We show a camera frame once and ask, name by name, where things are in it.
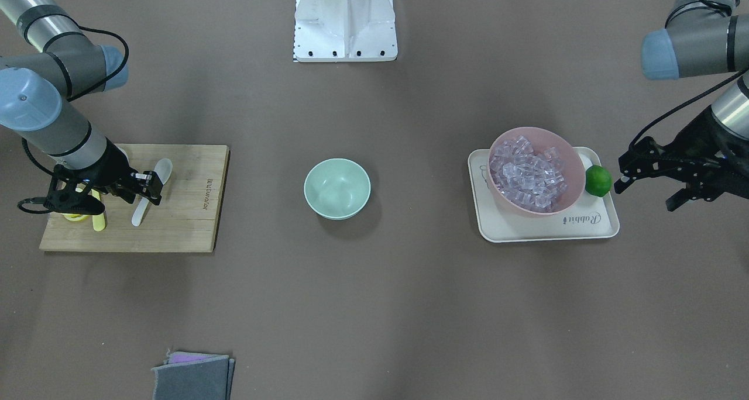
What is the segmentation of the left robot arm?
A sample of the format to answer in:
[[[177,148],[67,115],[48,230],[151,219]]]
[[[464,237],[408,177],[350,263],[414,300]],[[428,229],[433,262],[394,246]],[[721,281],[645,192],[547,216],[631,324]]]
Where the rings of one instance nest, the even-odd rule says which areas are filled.
[[[644,77],[677,80],[728,73],[710,88],[723,88],[668,144],[645,130],[619,158],[622,193],[644,178],[666,177],[685,186],[666,200],[674,211],[686,202],[713,202],[724,193],[747,198],[748,19],[740,0],[676,0],[662,29],[647,34],[640,51]]]

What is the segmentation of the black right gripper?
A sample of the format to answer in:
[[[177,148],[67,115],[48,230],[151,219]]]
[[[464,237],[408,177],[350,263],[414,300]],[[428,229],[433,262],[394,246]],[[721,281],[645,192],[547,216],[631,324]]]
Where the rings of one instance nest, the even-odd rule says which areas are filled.
[[[17,208],[35,215],[103,213],[104,203],[90,195],[91,190],[120,197],[129,204],[139,195],[141,201],[159,206],[162,189],[163,182],[157,171],[139,173],[129,165],[119,147],[107,140],[102,157],[96,163],[78,170],[54,166],[46,196],[25,198],[17,203]]]

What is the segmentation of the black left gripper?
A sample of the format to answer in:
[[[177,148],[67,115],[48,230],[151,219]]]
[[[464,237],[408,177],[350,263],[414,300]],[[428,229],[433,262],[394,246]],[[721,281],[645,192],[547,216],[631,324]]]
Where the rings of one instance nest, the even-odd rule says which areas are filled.
[[[723,193],[748,198],[747,149],[747,138],[729,131],[705,109],[671,143],[660,145],[646,136],[621,155],[614,192],[621,194],[644,178],[684,182],[667,198],[669,212],[701,199],[713,202]]]

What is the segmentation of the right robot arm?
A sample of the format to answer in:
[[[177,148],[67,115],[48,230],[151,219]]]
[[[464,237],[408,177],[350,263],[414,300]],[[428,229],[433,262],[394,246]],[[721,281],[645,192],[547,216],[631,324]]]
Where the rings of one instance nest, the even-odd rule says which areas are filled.
[[[93,191],[134,203],[137,196],[160,205],[164,181],[140,173],[124,152],[92,125],[72,101],[120,88],[128,80],[129,48],[96,45],[54,0],[1,0],[2,12],[35,54],[2,58],[2,126],[54,160],[46,195],[26,198],[17,208],[99,215],[104,203]]]

